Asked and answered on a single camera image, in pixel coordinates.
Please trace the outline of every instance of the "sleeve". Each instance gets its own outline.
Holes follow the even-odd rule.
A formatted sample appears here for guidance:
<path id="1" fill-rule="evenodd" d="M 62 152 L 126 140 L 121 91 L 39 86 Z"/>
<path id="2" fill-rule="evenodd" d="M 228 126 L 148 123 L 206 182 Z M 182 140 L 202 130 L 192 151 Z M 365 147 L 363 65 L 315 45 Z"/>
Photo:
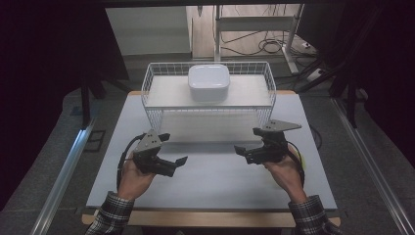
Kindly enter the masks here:
<path id="1" fill-rule="evenodd" d="M 289 208 L 297 225 L 296 234 L 343 234 L 339 227 L 327 218 L 318 195 L 308 197 L 308 201 L 303 204 L 289 203 Z"/>
<path id="2" fill-rule="evenodd" d="M 121 199 L 116 193 L 109 192 L 85 234 L 120 234 L 128 223 L 133 206 L 134 201 Z"/>

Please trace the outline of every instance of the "person's right hand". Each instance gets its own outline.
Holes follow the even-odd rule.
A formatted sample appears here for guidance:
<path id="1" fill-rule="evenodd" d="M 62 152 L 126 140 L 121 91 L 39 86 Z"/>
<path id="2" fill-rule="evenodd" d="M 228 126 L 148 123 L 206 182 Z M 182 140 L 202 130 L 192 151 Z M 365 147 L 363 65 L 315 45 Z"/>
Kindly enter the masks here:
<path id="1" fill-rule="evenodd" d="M 293 147 L 289 146 L 289 149 L 296 157 L 299 157 Z M 271 172 L 277 184 L 288 193 L 293 203 L 307 201 L 296 163 L 289 156 L 285 156 L 280 163 L 266 162 L 263 165 Z"/>

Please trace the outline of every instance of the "container lid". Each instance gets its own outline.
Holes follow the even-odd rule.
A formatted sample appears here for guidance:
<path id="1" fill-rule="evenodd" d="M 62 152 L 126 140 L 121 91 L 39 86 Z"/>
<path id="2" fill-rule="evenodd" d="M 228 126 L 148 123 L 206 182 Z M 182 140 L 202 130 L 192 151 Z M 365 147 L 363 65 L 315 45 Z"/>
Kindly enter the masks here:
<path id="1" fill-rule="evenodd" d="M 189 86 L 195 89 L 225 88 L 230 83 L 229 69 L 223 65 L 200 65 L 189 69 Z"/>

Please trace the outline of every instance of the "hand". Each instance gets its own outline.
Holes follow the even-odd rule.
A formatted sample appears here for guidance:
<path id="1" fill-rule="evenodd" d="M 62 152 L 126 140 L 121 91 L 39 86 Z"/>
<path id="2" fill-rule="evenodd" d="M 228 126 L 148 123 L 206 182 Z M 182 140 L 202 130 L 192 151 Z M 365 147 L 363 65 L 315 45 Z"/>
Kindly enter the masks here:
<path id="1" fill-rule="evenodd" d="M 289 150 L 297 158 L 299 157 L 292 146 L 289 146 Z M 293 203 L 305 203 L 307 201 L 296 163 L 289 156 L 285 156 L 280 163 L 267 162 L 263 165 L 271 172 L 277 184 L 288 193 Z"/>
<path id="2" fill-rule="evenodd" d="M 140 197 L 150 187 L 154 173 L 144 174 L 137 168 L 129 156 L 122 170 L 122 178 L 119 183 L 117 195 L 126 200 L 135 200 Z"/>

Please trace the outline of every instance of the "person's left hand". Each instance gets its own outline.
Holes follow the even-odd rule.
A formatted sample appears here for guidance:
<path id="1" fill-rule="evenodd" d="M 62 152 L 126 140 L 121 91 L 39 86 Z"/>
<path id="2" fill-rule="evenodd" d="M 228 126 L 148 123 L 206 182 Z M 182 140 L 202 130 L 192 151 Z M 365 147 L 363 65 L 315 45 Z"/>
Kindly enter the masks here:
<path id="1" fill-rule="evenodd" d="M 147 191 L 156 176 L 154 173 L 141 172 L 131 157 L 132 155 L 125 161 L 117 193 L 120 198 L 126 200 L 135 200 L 140 197 Z"/>

